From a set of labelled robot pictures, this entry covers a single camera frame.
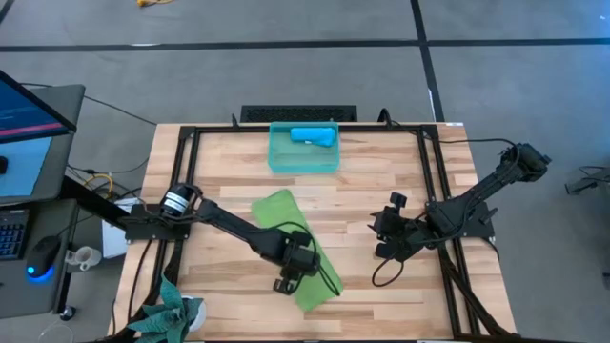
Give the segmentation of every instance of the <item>green cloth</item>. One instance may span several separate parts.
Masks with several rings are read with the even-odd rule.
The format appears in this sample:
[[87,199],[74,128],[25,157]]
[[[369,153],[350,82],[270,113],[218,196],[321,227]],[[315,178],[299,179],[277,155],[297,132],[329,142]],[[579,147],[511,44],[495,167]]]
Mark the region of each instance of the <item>green cloth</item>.
[[[293,194],[288,190],[276,192],[265,199],[254,202],[252,204],[252,213],[254,218],[256,218],[256,222],[262,228],[269,228],[283,222],[293,221],[311,230],[305,221],[303,213],[296,205]],[[284,232],[293,232],[295,230],[303,231],[303,229],[298,226],[290,224],[282,226],[279,229]],[[341,293],[343,291],[341,279],[336,274],[335,269],[328,260],[328,257],[324,254],[322,247],[320,247],[315,240],[315,237],[308,247],[309,250],[314,249],[314,244],[320,255],[320,266],[324,268],[324,271],[326,271],[339,290],[339,293]],[[335,296],[333,292],[328,289],[319,272],[314,276],[303,277],[303,280],[294,295],[296,304],[305,312],[313,310],[317,305],[320,305],[324,301]]]

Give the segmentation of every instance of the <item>blue light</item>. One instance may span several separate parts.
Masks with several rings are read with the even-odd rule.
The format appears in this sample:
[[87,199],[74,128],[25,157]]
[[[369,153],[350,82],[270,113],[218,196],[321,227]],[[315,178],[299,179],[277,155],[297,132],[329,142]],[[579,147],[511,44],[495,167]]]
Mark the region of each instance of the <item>blue light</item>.
[[33,283],[47,282],[53,276],[53,271],[54,270],[55,270],[55,267],[50,267],[49,270],[47,272],[45,272],[44,275],[41,275],[41,276],[38,276],[38,277],[32,277],[31,275],[28,275],[28,280],[33,282]]

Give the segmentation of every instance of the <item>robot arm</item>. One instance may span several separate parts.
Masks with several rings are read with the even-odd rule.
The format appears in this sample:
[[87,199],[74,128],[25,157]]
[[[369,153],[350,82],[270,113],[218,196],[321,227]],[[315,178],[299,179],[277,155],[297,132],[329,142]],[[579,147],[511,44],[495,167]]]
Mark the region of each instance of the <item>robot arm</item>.
[[[197,209],[194,203],[201,200]],[[203,197],[202,191],[192,185],[172,186],[161,200],[159,217],[168,225],[200,222],[213,225],[223,232],[247,243],[261,258],[281,267],[281,279],[274,283],[274,291],[292,294],[305,275],[315,275],[320,266],[317,251],[307,247],[313,238],[309,232],[284,232],[282,225],[299,224],[287,222],[273,228],[260,229],[249,222],[220,208],[218,204]]]
[[487,210],[485,199],[516,181],[538,180],[550,162],[548,156],[531,145],[516,144],[502,153],[496,170],[473,188],[447,201],[427,203],[425,212],[415,219],[400,216],[400,208],[405,206],[407,198],[392,193],[390,201],[395,205],[374,214],[376,219],[371,229],[383,241],[377,245],[376,255],[403,262],[424,247],[433,249],[456,237],[465,228],[488,225],[498,209]]

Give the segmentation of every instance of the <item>clear plastic container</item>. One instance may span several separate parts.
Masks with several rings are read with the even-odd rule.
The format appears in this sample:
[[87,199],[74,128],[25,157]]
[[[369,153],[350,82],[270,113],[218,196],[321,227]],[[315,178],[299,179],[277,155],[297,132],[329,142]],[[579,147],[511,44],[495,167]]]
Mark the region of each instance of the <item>clear plastic container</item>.
[[[331,128],[331,147],[293,142],[292,128]],[[336,122],[273,122],[269,126],[269,167],[284,173],[330,173],[339,167],[339,125]]]

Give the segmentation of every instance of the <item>keyboard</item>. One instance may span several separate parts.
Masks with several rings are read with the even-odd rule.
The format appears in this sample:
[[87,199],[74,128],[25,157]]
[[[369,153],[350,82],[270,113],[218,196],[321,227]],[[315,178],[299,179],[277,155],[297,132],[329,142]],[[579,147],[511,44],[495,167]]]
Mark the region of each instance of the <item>keyboard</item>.
[[240,122],[358,121],[356,106],[242,106]]
[[0,260],[21,259],[28,243],[27,209],[0,211]]

